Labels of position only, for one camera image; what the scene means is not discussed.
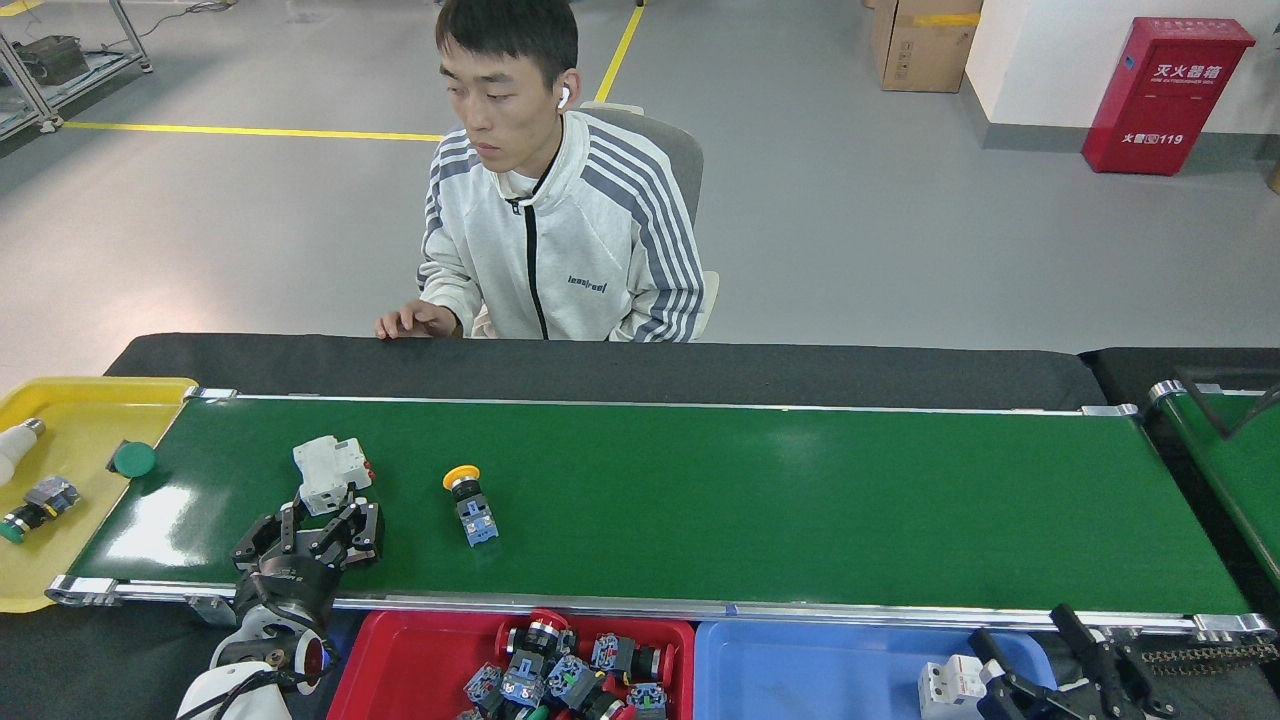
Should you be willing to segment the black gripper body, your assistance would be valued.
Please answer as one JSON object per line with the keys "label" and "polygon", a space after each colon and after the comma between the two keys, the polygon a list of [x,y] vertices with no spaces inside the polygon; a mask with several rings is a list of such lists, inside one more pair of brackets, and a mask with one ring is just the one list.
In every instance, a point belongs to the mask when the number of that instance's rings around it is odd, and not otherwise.
{"label": "black gripper body", "polygon": [[342,568],[310,555],[282,553],[257,562],[238,562],[241,570],[233,610],[238,626],[252,612],[283,611],[274,620],[316,629],[324,626],[343,575]]}

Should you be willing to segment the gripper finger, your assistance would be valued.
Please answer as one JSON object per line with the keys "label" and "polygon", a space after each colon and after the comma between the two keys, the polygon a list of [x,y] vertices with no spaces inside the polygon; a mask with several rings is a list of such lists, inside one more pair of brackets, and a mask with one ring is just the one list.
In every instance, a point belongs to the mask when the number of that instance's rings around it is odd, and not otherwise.
{"label": "gripper finger", "polygon": [[1088,680],[1088,692],[1076,687],[1069,697],[1087,698],[1100,719],[1181,716],[1172,697],[1156,689],[1155,674],[1135,651],[1135,628],[1091,628],[1068,603],[1055,606],[1050,618]]}
{"label": "gripper finger", "polygon": [[307,518],[301,498],[283,503],[274,514],[259,516],[232,550],[236,569],[247,571],[271,552],[292,553],[300,521]]}
{"label": "gripper finger", "polygon": [[977,702],[983,719],[1085,719],[1071,707],[1065,693],[1016,674],[986,628],[975,629],[968,642],[987,673],[986,696]]}
{"label": "gripper finger", "polygon": [[376,562],[381,547],[381,510],[357,496],[321,528],[308,532],[308,556],[344,571],[360,562]]}

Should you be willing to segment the person's right hand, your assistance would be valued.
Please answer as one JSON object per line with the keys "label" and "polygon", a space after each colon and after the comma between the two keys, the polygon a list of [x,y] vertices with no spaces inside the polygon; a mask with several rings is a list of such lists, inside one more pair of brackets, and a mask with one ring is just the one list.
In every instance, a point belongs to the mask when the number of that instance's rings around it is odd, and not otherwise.
{"label": "person's right hand", "polygon": [[463,329],[451,309],[416,299],[379,316],[374,334],[381,341],[408,337],[462,338]]}

